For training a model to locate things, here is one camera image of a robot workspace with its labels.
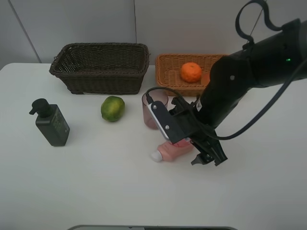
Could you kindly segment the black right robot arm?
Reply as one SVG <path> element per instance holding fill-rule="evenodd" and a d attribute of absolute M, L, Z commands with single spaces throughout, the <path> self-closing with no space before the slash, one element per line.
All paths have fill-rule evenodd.
<path fill-rule="evenodd" d="M 199 154 L 193 164 L 219 165 L 227 157 L 216 128 L 252 88 L 280 85 L 264 108 L 243 128 L 225 137 L 230 140 L 247 131 L 280 98 L 291 82 L 307 77 L 307 23 L 293 20 L 277 28 L 277 34 L 241 51 L 220 58 L 212 66 L 210 82 L 193 103 L 176 96 L 170 114 L 178 123 L 182 138 L 189 138 Z"/>

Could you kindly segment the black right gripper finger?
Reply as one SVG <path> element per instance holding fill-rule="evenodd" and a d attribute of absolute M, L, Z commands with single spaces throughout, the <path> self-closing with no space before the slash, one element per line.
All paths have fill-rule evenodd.
<path fill-rule="evenodd" d="M 218 166 L 227 160 L 227 156 L 225 155 L 219 140 L 206 138 L 205 152 L 213 159 L 215 166 Z"/>
<path fill-rule="evenodd" d="M 210 156 L 210 151 L 206 146 L 199 145 L 194 141 L 191 141 L 191 144 L 199 151 L 199 154 L 191 162 L 191 165 L 201 164 L 206 165 L 213 161 L 213 158 Z"/>

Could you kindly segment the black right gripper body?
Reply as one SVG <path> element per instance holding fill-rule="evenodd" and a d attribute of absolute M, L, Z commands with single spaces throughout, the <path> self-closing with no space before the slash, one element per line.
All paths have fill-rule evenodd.
<path fill-rule="evenodd" d="M 171 101 L 174 106 L 169 113 L 172 124 L 169 125 L 167 135 L 172 143 L 189 139 L 193 144 L 215 144 L 215 130 L 209 125 L 202 124 L 195 115 L 195 103 L 188 103 L 182 97 L 174 97 Z"/>

